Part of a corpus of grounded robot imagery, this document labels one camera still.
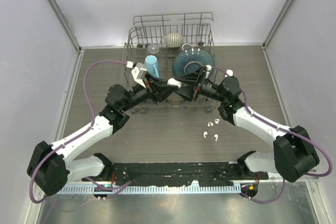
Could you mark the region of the white earbud charging case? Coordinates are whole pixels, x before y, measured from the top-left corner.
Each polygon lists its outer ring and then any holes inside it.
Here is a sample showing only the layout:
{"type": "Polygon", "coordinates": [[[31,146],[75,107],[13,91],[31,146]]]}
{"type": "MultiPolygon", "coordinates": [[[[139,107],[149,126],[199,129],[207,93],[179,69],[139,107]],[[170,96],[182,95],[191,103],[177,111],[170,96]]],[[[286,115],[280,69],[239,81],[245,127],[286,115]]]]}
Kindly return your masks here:
{"type": "Polygon", "coordinates": [[[175,80],[174,78],[168,79],[167,84],[171,85],[171,86],[177,86],[178,88],[180,88],[181,85],[182,85],[182,83],[180,81],[175,80]]]}

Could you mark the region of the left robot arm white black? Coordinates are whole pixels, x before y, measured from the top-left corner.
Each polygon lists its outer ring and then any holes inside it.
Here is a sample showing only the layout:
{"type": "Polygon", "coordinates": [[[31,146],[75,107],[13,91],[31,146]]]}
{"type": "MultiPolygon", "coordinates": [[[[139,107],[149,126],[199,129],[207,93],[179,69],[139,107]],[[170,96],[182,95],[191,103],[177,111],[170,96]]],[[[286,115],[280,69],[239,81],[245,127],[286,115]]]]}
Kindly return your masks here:
{"type": "Polygon", "coordinates": [[[149,74],[130,91],[119,84],[112,85],[105,99],[107,105],[88,125],[53,144],[42,141],[36,145],[27,169],[29,185],[38,185],[46,196],[52,196],[75,180],[107,181],[113,164],[106,156],[101,153],[85,159],[77,156],[120,130],[130,118],[127,110],[148,99],[161,102],[180,87],[181,83],[173,78],[165,81],[149,74]]]}

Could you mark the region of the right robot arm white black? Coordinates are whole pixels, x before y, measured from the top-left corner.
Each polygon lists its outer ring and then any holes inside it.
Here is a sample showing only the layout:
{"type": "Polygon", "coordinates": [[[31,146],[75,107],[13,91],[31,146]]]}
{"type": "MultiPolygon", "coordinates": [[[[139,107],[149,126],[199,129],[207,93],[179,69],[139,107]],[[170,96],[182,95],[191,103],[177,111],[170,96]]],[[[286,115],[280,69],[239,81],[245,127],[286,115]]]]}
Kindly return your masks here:
{"type": "Polygon", "coordinates": [[[270,153],[250,151],[237,160],[237,173],[242,179],[250,179],[256,172],[267,172],[278,173],[293,183],[319,165],[308,132],[301,126],[290,128],[276,123],[252,110],[239,98],[242,90],[232,73],[227,73],[220,84],[208,80],[206,67],[176,79],[182,83],[177,93],[185,100],[194,101],[203,95],[219,101],[218,111],[223,120],[271,145],[270,153]]]}

